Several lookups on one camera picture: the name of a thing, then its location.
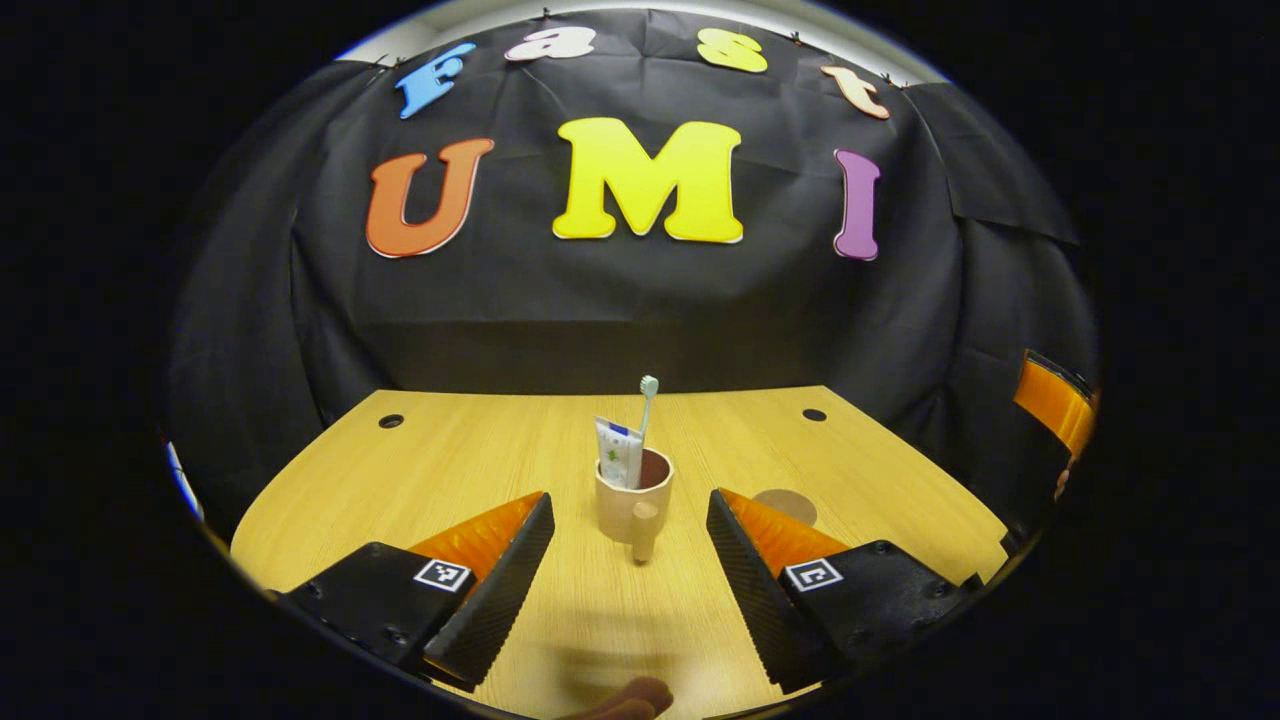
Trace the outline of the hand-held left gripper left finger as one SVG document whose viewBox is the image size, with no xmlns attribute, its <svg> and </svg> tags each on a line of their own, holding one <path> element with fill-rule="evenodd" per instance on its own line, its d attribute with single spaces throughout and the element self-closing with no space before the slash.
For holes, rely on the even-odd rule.
<svg viewBox="0 0 1280 720">
<path fill-rule="evenodd" d="M 367 542 L 287 592 L 285 606 L 403 673 L 474 691 L 554 532 L 552 497 L 532 492 L 408 550 Z"/>
</svg>

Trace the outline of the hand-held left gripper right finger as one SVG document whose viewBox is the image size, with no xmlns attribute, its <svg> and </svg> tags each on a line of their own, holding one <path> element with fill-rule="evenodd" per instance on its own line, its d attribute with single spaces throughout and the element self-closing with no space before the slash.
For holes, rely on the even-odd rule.
<svg viewBox="0 0 1280 720">
<path fill-rule="evenodd" d="M 865 673 L 910 650 L 983 589 L 887 539 L 851 547 L 726 488 L 707 529 L 771 683 L 785 693 Z"/>
</svg>

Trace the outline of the brown round coaster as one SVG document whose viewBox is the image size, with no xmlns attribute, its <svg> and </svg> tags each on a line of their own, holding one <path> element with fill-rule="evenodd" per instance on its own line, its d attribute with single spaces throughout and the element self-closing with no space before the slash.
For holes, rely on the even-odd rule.
<svg viewBox="0 0 1280 720">
<path fill-rule="evenodd" d="M 817 524 L 817 506 L 805 496 L 794 489 L 772 488 L 756 493 L 753 500 L 783 515 L 792 518 L 806 527 Z"/>
</svg>

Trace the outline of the beige cup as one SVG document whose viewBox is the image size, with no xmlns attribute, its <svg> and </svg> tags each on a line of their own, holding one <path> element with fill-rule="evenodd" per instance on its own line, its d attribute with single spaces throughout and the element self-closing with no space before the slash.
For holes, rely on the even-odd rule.
<svg viewBox="0 0 1280 720">
<path fill-rule="evenodd" d="M 612 541 L 627 544 L 637 565 L 649 564 L 666 528 L 675 483 L 675 465 L 654 448 L 644 448 L 637 489 L 614 487 L 595 468 L 596 525 Z"/>
</svg>

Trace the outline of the white toothpaste tube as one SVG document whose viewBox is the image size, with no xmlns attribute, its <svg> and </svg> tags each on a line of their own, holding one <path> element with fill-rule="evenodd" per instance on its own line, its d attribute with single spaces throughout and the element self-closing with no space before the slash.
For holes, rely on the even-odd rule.
<svg viewBox="0 0 1280 720">
<path fill-rule="evenodd" d="M 595 418 L 598 469 L 603 480 L 618 489 L 639 489 L 643 468 L 643 434 L 603 416 Z"/>
</svg>

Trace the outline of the white toothbrush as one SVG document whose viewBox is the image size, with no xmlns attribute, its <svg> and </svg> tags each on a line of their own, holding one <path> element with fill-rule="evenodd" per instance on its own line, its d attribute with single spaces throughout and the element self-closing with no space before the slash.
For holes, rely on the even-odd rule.
<svg viewBox="0 0 1280 720">
<path fill-rule="evenodd" d="M 655 377 L 644 375 L 641 378 L 640 393 L 644 397 L 641 420 L 639 424 L 627 430 L 628 470 L 626 483 L 630 489 L 639 489 L 641 484 L 643 446 L 649 424 L 652 404 L 658 391 L 659 380 Z"/>
</svg>

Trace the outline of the wooden desktop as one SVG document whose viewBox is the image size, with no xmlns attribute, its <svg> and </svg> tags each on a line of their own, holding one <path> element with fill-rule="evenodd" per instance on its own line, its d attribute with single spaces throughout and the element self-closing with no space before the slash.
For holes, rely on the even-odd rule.
<svg viewBox="0 0 1280 720">
<path fill-rule="evenodd" d="M 593 706 L 635 676 L 666 680 L 662 720 L 782 700 L 750 642 L 705 529 L 709 495 L 787 489 L 850 546 L 891 541 L 952 583 L 991 579 L 1007 529 L 957 480 L 822 386 L 662 393 L 648 433 L 675 465 L 650 562 L 599 530 L 594 420 L 639 419 L 636 393 L 378 391 L 324 430 L 251 503 L 230 556 L 289 591 L 369 541 L 407 548 L 535 491 L 556 533 L 474 700 L 532 716 Z"/>
</svg>

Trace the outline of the black backdrop cloth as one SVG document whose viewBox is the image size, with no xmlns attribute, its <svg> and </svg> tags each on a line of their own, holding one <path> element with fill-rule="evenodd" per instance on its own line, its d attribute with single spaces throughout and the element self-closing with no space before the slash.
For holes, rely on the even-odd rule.
<svg viewBox="0 0 1280 720">
<path fill-rule="evenodd" d="M 1068 213 L 950 82 L 658 9 L 339 60 L 220 160 L 180 233 L 161 428 L 215 521 L 375 389 L 824 386 L 1024 538 L 1094 402 Z"/>
</svg>

